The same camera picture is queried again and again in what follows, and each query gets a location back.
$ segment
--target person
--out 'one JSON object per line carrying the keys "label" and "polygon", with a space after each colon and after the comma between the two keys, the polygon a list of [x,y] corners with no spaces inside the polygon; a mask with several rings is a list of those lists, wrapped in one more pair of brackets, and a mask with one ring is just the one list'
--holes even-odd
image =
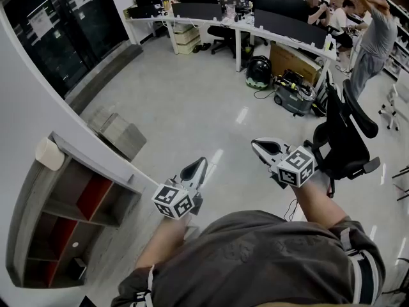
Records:
{"label": "person", "polygon": [[371,13],[372,23],[362,37],[361,49],[351,75],[351,88],[356,99],[366,82],[379,74],[392,52],[397,26],[387,0],[359,0]]}
{"label": "person", "polygon": [[338,48],[339,52],[351,51],[353,47],[352,38],[347,34],[346,18],[347,15],[353,14],[355,11],[355,5],[351,0],[344,0],[343,7],[338,8],[330,19],[330,26],[336,29],[331,35],[336,39],[336,42],[341,44]]}
{"label": "person", "polygon": [[[187,218],[165,218],[111,306],[137,306],[144,295],[154,307],[348,304],[359,283],[358,297],[369,297],[370,304],[385,278],[375,243],[311,181],[293,190],[307,222],[260,210],[235,212],[182,245]],[[374,273],[368,277],[362,269],[360,282],[347,253],[361,257],[363,249]],[[375,293],[364,293],[367,287]]]}
{"label": "person", "polygon": [[309,4],[308,24],[327,27],[330,22],[330,11],[325,3],[320,6],[320,0],[305,0]]}

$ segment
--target cardboard boxes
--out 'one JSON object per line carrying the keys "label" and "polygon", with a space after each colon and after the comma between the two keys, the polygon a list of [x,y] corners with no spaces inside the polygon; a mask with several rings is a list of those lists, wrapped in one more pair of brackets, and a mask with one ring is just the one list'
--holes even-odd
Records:
{"label": "cardboard boxes", "polygon": [[279,43],[271,43],[270,61],[274,76],[284,75],[286,69],[301,74],[312,85],[320,76],[321,67],[300,51]]}

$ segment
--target red shelf panel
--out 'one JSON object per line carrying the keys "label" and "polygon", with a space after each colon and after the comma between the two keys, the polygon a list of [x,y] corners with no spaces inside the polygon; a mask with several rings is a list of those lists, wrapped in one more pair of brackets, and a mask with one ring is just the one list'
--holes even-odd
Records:
{"label": "red shelf panel", "polygon": [[57,219],[49,237],[49,244],[58,259],[61,257],[66,244],[70,240],[77,223],[77,221],[73,221],[72,219],[62,217]]}
{"label": "red shelf panel", "polygon": [[94,174],[77,201],[77,206],[87,220],[90,220],[102,198],[111,187],[112,181]]}
{"label": "red shelf panel", "polygon": [[42,272],[44,277],[44,282],[47,287],[50,287],[52,280],[54,279],[54,275],[57,270],[58,262],[41,262],[39,265],[40,272]]}

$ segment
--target office desk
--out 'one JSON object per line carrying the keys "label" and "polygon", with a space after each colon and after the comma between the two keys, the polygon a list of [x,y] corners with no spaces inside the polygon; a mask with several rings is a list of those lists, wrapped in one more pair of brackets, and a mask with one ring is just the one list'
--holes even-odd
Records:
{"label": "office desk", "polygon": [[236,71],[239,72],[241,71],[241,58],[242,58],[242,40],[241,40],[241,32],[248,32],[251,35],[251,41],[253,41],[254,36],[258,36],[261,38],[265,38],[266,40],[273,40],[285,45],[288,45],[293,48],[301,48],[303,50],[312,52],[313,54],[316,54],[322,58],[324,58],[325,63],[323,66],[323,71],[321,73],[320,78],[318,79],[318,82],[315,86],[316,89],[318,89],[322,82],[325,79],[325,74],[327,73],[327,70],[329,68],[329,65],[332,60],[337,59],[337,53],[336,53],[336,41],[335,39],[331,38],[332,43],[334,44],[333,49],[330,51],[326,51],[324,49],[317,49],[316,47],[313,47],[310,44],[300,42],[297,40],[293,40],[289,38],[288,36],[282,36],[278,35],[272,32],[269,32],[264,29],[256,28],[252,23],[253,21],[250,19],[250,15],[246,15],[246,17],[242,20],[239,20],[238,22],[233,22],[231,20],[227,22],[220,22],[217,20],[204,20],[204,19],[188,19],[188,18],[181,18],[181,17],[175,17],[174,15],[167,15],[167,16],[158,16],[158,17],[152,17],[152,18],[143,18],[143,19],[127,19],[127,24],[130,27],[130,30],[132,33],[134,33],[133,29],[133,24],[138,23],[138,22],[163,22],[168,29],[169,36],[171,37],[171,42],[173,46],[173,51],[175,54],[178,54],[178,45],[176,44],[176,39],[174,37],[174,33],[172,30],[172,22],[177,22],[181,24],[194,24],[195,26],[203,26],[203,25],[209,25],[209,26],[228,26],[231,29],[234,29],[236,31]]}

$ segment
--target gray t-shirt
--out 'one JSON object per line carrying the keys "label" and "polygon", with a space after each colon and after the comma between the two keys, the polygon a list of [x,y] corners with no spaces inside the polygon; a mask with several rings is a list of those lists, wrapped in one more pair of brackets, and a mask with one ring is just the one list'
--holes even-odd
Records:
{"label": "gray t-shirt", "polygon": [[370,54],[386,60],[397,38],[397,26],[392,17],[387,17],[371,5],[372,23],[362,38],[361,47]]}
{"label": "gray t-shirt", "polygon": [[[343,219],[326,230],[316,223],[286,222],[260,210],[235,212],[211,224],[167,262],[155,265],[152,301],[161,306],[250,307],[263,303],[347,304],[353,301],[353,267],[340,233],[350,228],[356,250],[378,248],[360,223]],[[149,268],[136,269],[119,285],[112,307],[129,307],[148,288]]]}

